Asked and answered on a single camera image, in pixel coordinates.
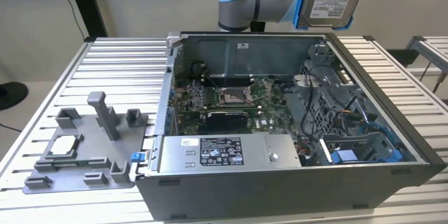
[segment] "motherboard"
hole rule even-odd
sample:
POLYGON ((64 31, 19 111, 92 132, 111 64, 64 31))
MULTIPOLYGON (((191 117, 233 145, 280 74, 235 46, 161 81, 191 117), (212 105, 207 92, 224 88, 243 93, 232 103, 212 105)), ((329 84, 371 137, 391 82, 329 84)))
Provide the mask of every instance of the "motherboard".
POLYGON ((276 79, 180 83, 175 101, 179 135, 299 134, 276 79))

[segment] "blue latch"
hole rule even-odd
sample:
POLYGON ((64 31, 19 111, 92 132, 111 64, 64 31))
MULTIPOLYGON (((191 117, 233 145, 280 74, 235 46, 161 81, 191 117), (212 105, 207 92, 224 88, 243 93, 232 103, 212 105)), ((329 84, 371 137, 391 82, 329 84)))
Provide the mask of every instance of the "blue latch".
POLYGON ((131 162, 144 162, 147 160, 147 153, 145 152, 135 152, 131 155, 131 162))

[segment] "cable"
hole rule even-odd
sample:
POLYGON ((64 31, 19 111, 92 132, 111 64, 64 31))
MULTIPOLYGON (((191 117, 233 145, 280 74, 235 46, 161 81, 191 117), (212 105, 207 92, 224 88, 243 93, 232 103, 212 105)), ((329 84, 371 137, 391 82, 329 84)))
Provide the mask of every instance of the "cable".
POLYGON ((433 87, 435 89, 432 90, 433 93, 436 93, 437 89, 439 89, 439 85, 440 85, 440 82, 436 83, 436 86, 433 87))
POLYGON ((357 96, 355 95, 351 99, 351 101, 348 102, 348 104, 345 105, 344 107, 344 110, 349 110, 349 107, 352 106, 353 102, 356 101, 357 99, 357 96))
POLYGON ((431 62, 428 63, 428 66, 427 66, 425 70, 423 71, 423 74, 421 74, 421 76, 420 76, 420 81, 423 80, 423 77, 424 77, 425 74, 427 74, 427 71, 428 71, 429 66, 431 66, 431 62))
POLYGON ((21 132, 21 130, 17 130, 16 128, 13 127, 9 127, 9 126, 5 126, 4 124, 0 124, 1 127, 7 128, 7 129, 11 129, 13 131, 17 131, 17 132, 21 132))
POLYGON ((313 103, 313 82, 311 80, 311 77, 309 77, 309 71, 308 71, 308 80, 309 80, 309 95, 308 95, 308 104, 307 104, 307 108, 305 108, 305 113, 301 117, 301 121, 300 121, 300 130, 301 130, 301 133, 308 137, 308 139, 311 141, 315 141, 316 142, 316 139, 315 139, 315 136, 312 135, 312 133, 309 134, 305 130, 304 130, 304 124, 305 124, 305 119, 307 119, 307 116, 309 114, 309 110, 311 110, 311 104, 313 103))
POLYGON ((71 0, 67 0, 67 1, 68 1, 68 4, 69 4, 69 7, 72 8, 72 14, 73 14, 73 18, 75 18, 76 26, 77 26, 77 29, 79 29, 81 35, 83 35, 83 40, 84 40, 84 39, 85 39, 85 35, 84 35, 84 32, 83 32, 81 27, 79 26, 79 22, 77 22, 76 14, 75 14, 75 8, 73 8, 73 5, 72 5, 71 0))
POLYGON ((215 81, 212 81, 212 79, 208 77, 208 75, 204 74, 204 76, 211 80, 212 84, 219 88, 219 86, 216 85, 215 81))

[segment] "slotted aluminum surface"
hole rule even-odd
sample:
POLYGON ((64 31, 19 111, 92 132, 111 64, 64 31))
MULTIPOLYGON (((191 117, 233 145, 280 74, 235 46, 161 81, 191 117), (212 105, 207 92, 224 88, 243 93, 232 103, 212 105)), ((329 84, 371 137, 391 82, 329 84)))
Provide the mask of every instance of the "slotted aluminum surface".
MULTIPOLYGON (((363 37, 340 39, 448 162, 447 107, 375 41, 365 41, 363 37)), ((136 187, 40 195, 21 193, 23 181, 53 134, 53 117, 59 109, 75 106, 81 114, 92 114, 93 110, 85 105, 85 97, 92 90, 103 90, 108 94, 107 103, 115 106, 117 113, 128 108, 140 108, 149 113, 144 149, 152 146, 152 126, 165 64, 164 39, 97 39, 83 48, 0 163, 0 221, 153 222, 136 187)), ((376 209, 199 223, 447 223, 447 199, 448 170, 444 170, 425 185, 400 190, 376 209)), ((297 203, 305 204, 305 199, 297 199, 297 203)))

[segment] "power supply label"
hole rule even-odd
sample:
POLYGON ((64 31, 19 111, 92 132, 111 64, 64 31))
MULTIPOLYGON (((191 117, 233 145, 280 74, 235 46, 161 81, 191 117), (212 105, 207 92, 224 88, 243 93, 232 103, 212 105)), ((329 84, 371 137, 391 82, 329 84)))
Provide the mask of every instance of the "power supply label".
POLYGON ((201 138, 201 165, 244 165, 241 139, 201 138))

